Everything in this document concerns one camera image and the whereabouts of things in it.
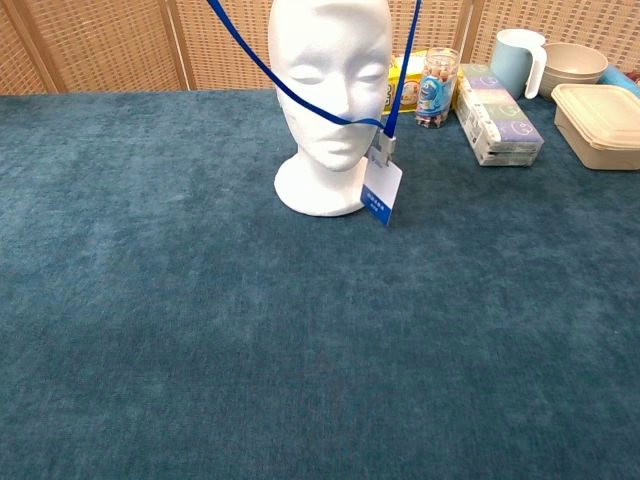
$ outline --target beige plastic container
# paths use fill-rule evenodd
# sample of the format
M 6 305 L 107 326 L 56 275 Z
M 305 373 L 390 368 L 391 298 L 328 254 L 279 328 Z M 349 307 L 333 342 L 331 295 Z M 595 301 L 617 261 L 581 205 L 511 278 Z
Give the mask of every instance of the beige plastic container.
M 640 99 L 613 85 L 558 85 L 555 124 L 594 170 L 640 170 Z

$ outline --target plastic cup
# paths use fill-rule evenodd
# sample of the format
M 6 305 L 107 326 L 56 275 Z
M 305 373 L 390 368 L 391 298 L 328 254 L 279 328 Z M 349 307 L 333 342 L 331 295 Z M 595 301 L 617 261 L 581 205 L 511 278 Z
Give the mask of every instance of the plastic cup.
M 432 48 L 427 53 L 420 82 L 416 122 L 440 128 L 449 116 L 456 87 L 459 53 L 452 48 Z

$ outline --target container lid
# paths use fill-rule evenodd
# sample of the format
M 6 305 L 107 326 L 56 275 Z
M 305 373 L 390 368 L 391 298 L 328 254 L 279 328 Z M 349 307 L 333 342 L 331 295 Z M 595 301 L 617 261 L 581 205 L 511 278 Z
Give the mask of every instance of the container lid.
M 551 96 L 592 146 L 640 150 L 640 99 L 613 85 L 558 85 Z

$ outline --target blue object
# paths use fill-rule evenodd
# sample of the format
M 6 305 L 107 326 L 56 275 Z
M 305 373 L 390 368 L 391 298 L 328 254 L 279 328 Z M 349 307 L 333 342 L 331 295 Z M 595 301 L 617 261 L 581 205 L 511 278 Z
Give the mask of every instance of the blue object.
M 613 65 L 609 65 L 598 83 L 625 88 L 640 98 L 640 87 Z
M 456 79 L 449 79 L 447 83 L 453 83 Z M 442 113 L 443 104 L 447 108 L 451 102 L 451 96 L 448 95 L 451 89 L 445 91 L 444 84 L 438 77 L 424 77 L 420 82 L 420 97 L 416 108 L 416 115 L 435 116 Z
M 538 94 L 547 61 L 542 48 L 544 37 L 531 30 L 507 29 L 498 32 L 491 57 L 491 70 L 516 100 Z
M 374 118 L 364 118 L 361 120 L 347 120 L 337 115 L 333 115 L 332 113 L 323 110 L 320 107 L 315 106 L 311 102 L 306 101 L 298 94 L 296 94 L 293 90 L 291 90 L 278 76 L 273 73 L 273 71 L 262 61 L 260 57 L 251 49 L 249 44 L 245 42 L 240 35 L 240 32 L 233 25 L 233 22 L 225 12 L 224 8 L 220 4 L 218 0 L 207 0 L 213 11 L 218 15 L 218 18 L 224 25 L 224 27 L 229 31 L 234 40 L 242 47 L 247 55 L 255 62 L 258 67 L 271 79 L 273 83 L 275 83 L 280 90 L 282 90 L 286 95 L 288 95 L 293 101 L 302 105 L 308 110 L 311 110 L 313 113 L 320 115 L 326 120 L 329 120 L 332 123 L 337 125 L 352 125 L 352 124 L 366 124 L 366 125 L 374 125 L 380 129 L 384 130 L 385 135 L 389 138 L 393 138 L 396 128 L 396 123 L 398 120 L 398 114 L 400 113 L 400 103 L 402 100 L 402 89 L 398 89 L 396 92 L 396 97 L 393 102 L 393 108 L 389 114 L 389 118 L 387 119 L 386 126 L 381 122 Z M 407 40 L 407 47 L 405 49 L 404 61 L 402 62 L 402 70 L 400 73 L 399 85 L 404 85 L 404 80 L 407 75 L 407 68 L 409 66 L 409 57 L 411 55 L 411 49 L 413 47 L 413 38 L 415 36 L 416 28 L 418 25 L 418 17 L 420 16 L 420 7 L 422 5 L 422 0 L 416 0 L 416 9 L 413 14 L 413 21 L 411 22 L 411 30 L 409 31 L 409 38 Z

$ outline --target badge holder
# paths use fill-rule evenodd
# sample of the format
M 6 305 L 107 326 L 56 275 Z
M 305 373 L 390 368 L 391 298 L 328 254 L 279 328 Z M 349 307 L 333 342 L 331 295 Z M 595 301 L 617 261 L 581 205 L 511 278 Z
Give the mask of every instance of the badge holder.
M 360 195 L 364 206 L 385 226 L 389 226 L 391 222 L 391 213 L 402 180 L 402 170 L 393 163 L 395 149 L 396 137 L 389 138 L 378 130 L 367 153 L 369 161 Z

